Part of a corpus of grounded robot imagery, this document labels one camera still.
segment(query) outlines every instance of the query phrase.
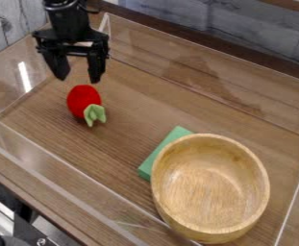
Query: green sponge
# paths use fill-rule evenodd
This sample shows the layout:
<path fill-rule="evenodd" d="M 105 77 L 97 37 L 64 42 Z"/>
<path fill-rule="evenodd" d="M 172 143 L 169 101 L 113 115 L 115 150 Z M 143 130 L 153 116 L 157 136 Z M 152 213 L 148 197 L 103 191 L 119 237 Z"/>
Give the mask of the green sponge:
<path fill-rule="evenodd" d="M 161 151 L 161 149 L 164 148 L 164 146 L 172 142 L 173 140 L 176 140 L 177 138 L 180 138 L 181 136 L 185 135 L 191 135 L 192 132 L 187 129 L 184 129 L 183 127 L 177 126 L 172 132 L 165 136 L 165 138 L 163 139 L 163 141 L 160 142 L 160 144 L 157 145 L 157 147 L 155 148 L 153 152 L 149 154 L 149 156 L 147 157 L 147 159 L 144 160 L 143 164 L 140 165 L 140 167 L 137 168 L 137 173 L 139 176 L 149 181 L 149 176 L 151 176 L 151 168 L 152 168 L 152 164 L 153 164 L 153 160 L 159 154 L 159 152 Z"/>

